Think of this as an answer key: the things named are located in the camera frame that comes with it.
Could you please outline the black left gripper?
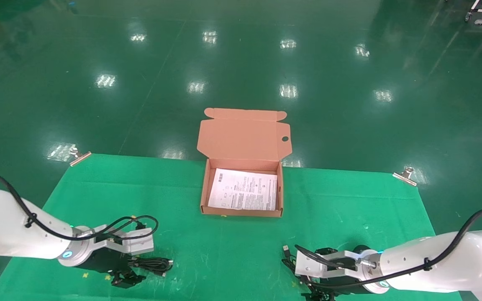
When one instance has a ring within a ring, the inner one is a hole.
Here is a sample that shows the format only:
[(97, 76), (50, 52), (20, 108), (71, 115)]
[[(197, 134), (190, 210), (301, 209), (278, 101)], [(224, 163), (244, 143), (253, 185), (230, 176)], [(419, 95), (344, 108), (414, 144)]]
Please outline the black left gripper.
[(135, 286), (146, 279), (137, 275), (129, 266), (130, 255), (111, 248), (92, 251), (85, 261), (85, 269), (99, 273), (111, 273), (112, 286)]

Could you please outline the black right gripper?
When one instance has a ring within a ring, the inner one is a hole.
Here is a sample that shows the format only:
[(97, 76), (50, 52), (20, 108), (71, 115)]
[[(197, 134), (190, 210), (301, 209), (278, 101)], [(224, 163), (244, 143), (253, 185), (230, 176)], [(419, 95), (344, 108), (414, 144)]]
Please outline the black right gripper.
[(362, 285), (335, 288), (335, 286), (344, 286), (359, 281), (357, 278), (312, 278), (310, 286), (316, 290), (304, 293), (304, 298), (306, 301), (334, 301), (336, 295), (367, 295), (368, 291)]

